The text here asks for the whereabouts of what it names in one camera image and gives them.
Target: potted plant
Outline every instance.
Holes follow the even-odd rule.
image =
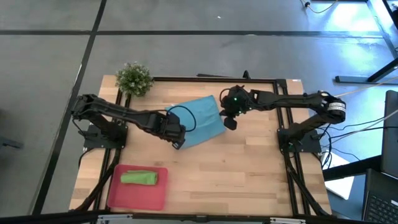
[[[149,69],[134,62],[125,63],[124,68],[117,71],[116,86],[125,94],[132,96],[144,96],[154,83]]]

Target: laptop keyboard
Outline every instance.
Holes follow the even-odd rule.
[[[365,221],[398,224],[398,206],[369,194]]]

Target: blue towel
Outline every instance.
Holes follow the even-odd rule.
[[[185,133],[185,142],[181,149],[186,149],[205,142],[225,132],[226,128],[219,115],[217,103],[213,95],[179,105],[188,108],[197,121],[195,130]],[[169,106],[166,107],[166,109],[169,110],[172,107],[173,106]],[[184,125],[187,130],[191,130],[194,127],[192,115],[185,108],[173,108],[170,112],[176,114],[180,118],[180,124]]]

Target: red tray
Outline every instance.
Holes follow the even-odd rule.
[[[157,172],[156,185],[122,184],[120,176],[128,170],[149,170]],[[168,171],[163,167],[142,167],[119,164],[115,167],[108,206],[111,208],[132,208],[163,210]]]

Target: wooden tabletop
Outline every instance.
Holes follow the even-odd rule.
[[[218,101],[220,91],[237,84],[155,82],[145,97],[132,98],[130,107],[135,110],[164,109],[214,95],[221,109]],[[303,93],[300,80],[287,80],[287,84],[289,94]],[[266,83],[245,83],[245,89],[273,91],[272,85]],[[99,97],[114,103],[117,92],[115,77],[105,75]],[[285,127],[288,127],[285,109],[282,111]],[[292,112],[295,122],[309,117],[307,109],[293,109]],[[127,144],[122,150],[120,164],[158,166],[169,170],[165,209],[134,212],[291,216],[286,169],[277,142],[277,119],[276,110],[250,111],[237,117],[238,128],[235,131],[227,129],[207,142],[179,151],[171,143],[129,124]],[[103,155],[103,149],[96,149],[84,156],[70,208],[79,206],[97,184]],[[300,155],[307,188],[323,209],[331,213],[319,161],[311,154]],[[101,208],[105,206],[107,191],[108,186],[103,191]],[[303,213],[297,186],[296,196],[299,211]]]

